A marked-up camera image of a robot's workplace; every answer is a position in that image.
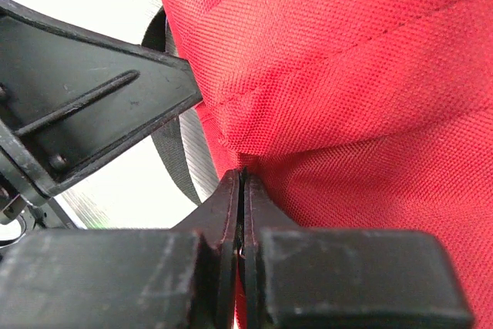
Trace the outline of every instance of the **black metal bracket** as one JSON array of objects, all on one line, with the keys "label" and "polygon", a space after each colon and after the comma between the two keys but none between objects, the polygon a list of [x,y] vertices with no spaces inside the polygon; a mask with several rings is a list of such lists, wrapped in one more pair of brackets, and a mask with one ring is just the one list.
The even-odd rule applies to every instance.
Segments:
[{"label": "black metal bracket", "polygon": [[201,99],[185,60],[0,0],[0,169],[30,204]]}]

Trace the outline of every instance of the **red bag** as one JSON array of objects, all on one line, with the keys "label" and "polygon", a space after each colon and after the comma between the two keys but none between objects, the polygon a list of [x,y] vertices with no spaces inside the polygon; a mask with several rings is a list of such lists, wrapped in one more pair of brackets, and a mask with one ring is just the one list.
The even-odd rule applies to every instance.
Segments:
[{"label": "red bag", "polygon": [[438,236],[493,327],[493,0],[163,3],[220,177],[304,226]]}]

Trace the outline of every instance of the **bolt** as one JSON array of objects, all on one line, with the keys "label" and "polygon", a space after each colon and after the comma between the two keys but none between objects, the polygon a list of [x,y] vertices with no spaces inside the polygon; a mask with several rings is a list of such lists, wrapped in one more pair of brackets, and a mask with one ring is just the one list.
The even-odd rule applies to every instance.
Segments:
[{"label": "bolt", "polygon": [[51,156],[49,159],[49,164],[57,171],[63,171],[67,165],[67,159],[62,156],[61,154],[55,154],[54,156]]}]

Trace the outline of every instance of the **black nylon strap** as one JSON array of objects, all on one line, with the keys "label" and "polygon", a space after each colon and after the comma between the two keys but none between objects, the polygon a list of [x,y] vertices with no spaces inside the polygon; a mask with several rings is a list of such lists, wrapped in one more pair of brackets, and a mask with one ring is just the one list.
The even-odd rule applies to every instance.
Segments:
[{"label": "black nylon strap", "polygon": [[[170,44],[170,47],[174,46],[172,42],[168,42],[167,44]],[[158,52],[168,52],[167,44],[166,14],[161,8],[149,24],[142,41],[142,46]],[[173,182],[192,202],[196,205],[200,205],[200,198],[193,185],[188,164],[186,163],[185,149],[183,148],[182,134],[179,126],[179,117],[167,122],[155,131],[151,137],[153,138],[157,153],[159,154],[159,157],[161,157]]]}]

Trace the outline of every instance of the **fabric seam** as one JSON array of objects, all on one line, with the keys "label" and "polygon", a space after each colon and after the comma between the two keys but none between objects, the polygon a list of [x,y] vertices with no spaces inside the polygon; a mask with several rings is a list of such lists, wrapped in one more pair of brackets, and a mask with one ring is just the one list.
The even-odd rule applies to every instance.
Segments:
[{"label": "fabric seam", "polygon": [[[406,25],[410,25],[410,24],[413,24],[414,22],[416,22],[417,20],[419,19],[422,19],[422,18],[427,18],[427,17],[431,17],[432,15],[436,14],[436,13],[439,13],[441,11],[444,11],[445,9],[448,9],[448,8],[451,8],[453,7],[454,5],[456,4],[459,4],[459,3],[462,3],[462,2],[469,2],[471,0],[457,0],[455,2],[450,2],[444,6],[441,6],[439,8],[436,8],[436,9],[433,9],[432,11],[430,11],[429,13],[427,14],[424,14],[424,15],[419,15],[419,16],[416,16],[416,17],[413,17],[411,20],[409,20],[408,22],[400,22],[399,25],[392,29],[392,30],[388,30],[388,29],[385,29],[384,31],[380,32],[379,34],[376,34],[374,36],[371,36],[370,38],[366,38],[364,41],[362,42],[359,42],[359,43],[356,43],[356,44],[353,44],[351,47],[347,48],[347,49],[344,49],[344,50],[340,50],[340,51],[336,51],[334,54],[328,56],[328,57],[325,57],[325,58],[322,58],[322,59],[319,59],[318,61],[316,62],[313,62],[309,65],[318,65],[320,63],[322,63],[323,61],[326,61],[328,59],[331,59],[333,58],[334,56],[336,55],[340,55],[340,54],[344,54],[345,52],[349,52],[350,50],[354,49],[354,48],[357,48],[358,46],[362,46],[372,40],[375,40],[375,39],[378,39],[380,38],[382,35],[386,35],[387,33],[392,33],[392,32],[395,32],[397,31],[398,29],[400,29],[401,27],[403,26],[406,26]],[[304,65],[303,67],[299,68],[299,69],[295,69],[291,72],[289,72],[289,74],[287,75],[290,75],[290,74],[293,74],[293,73],[296,73],[298,71],[300,71],[301,69],[304,69],[306,67],[308,67],[309,65]],[[225,99],[223,101],[220,101],[214,105],[211,105],[211,106],[208,106],[209,109],[211,110],[214,110],[214,109],[217,109],[217,108],[220,108],[221,106],[225,106],[226,104],[234,101],[234,100],[237,100],[237,99],[241,99],[241,97],[247,95],[247,94],[251,94],[252,92],[255,92],[256,90],[260,89],[260,88],[264,88],[264,87],[267,87],[267,86],[270,86],[270,85],[273,85],[275,82],[277,82],[277,80],[274,80],[274,81],[271,81],[271,82],[268,82],[268,83],[265,83],[265,84],[260,84],[258,86],[255,86],[251,89],[248,89],[244,92],[238,92],[238,93],[234,93],[232,94],[231,97],[229,97],[228,99]]]},{"label": "fabric seam", "polygon": [[[408,130],[404,130],[404,131],[396,131],[396,132],[388,133],[388,134],[385,134],[385,135],[373,136],[373,137],[366,138],[366,139],[360,139],[360,140],[355,140],[355,141],[352,141],[352,142],[341,143],[341,144],[337,144],[335,146],[322,146],[320,148],[305,149],[305,150],[301,150],[301,151],[298,151],[298,152],[289,152],[289,153],[272,154],[272,155],[269,155],[269,154],[266,154],[266,155],[252,155],[252,154],[243,153],[243,152],[241,152],[239,154],[245,154],[247,156],[255,156],[255,157],[258,157],[258,158],[262,158],[262,159],[274,158],[274,157],[280,157],[280,156],[295,156],[295,155],[301,154],[301,153],[303,153],[303,154],[305,154],[305,153],[311,153],[311,152],[316,152],[316,151],[324,150],[324,149],[338,148],[338,147],[341,147],[341,146],[348,146],[348,145],[351,145],[351,144],[358,144],[358,143],[369,142],[369,141],[372,141],[372,140],[386,139],[386,138],[390,138],[392,136],[397,136],[397,135],[405,135],[405,134],[414,133],[414,132],[417,133],[417,132],[420,132],[422,130],[431,129],[433,126],[440,126],[440,125],[450,124],[450,123],[453,123],[454,121],[458,121],[460,119],[465,119],[466,117],[474,116],[474,115],[477,115],[479,113],[488,112],[488,111],[492,111],[492,110],[493,110],[493,106],[487,106],[485,108],[481,108],[481,109],[477,109],[477,110],[474,110],[474,111],[470,111],[470,112],[464,113],[464,114],[462,114],[460,116],[456,116],[454,118],[447,119],[445,121],[436,121],[436,122],[433,122],[433,123],[428,123],[427,125],[414,127],[412,129],[408,129]],[[225,143],[225,147],[228,148],[228,149],[230,149],[230,150],[234,150],[234,149],[230,148],[230,146],[228,145],[228,142]]]}]

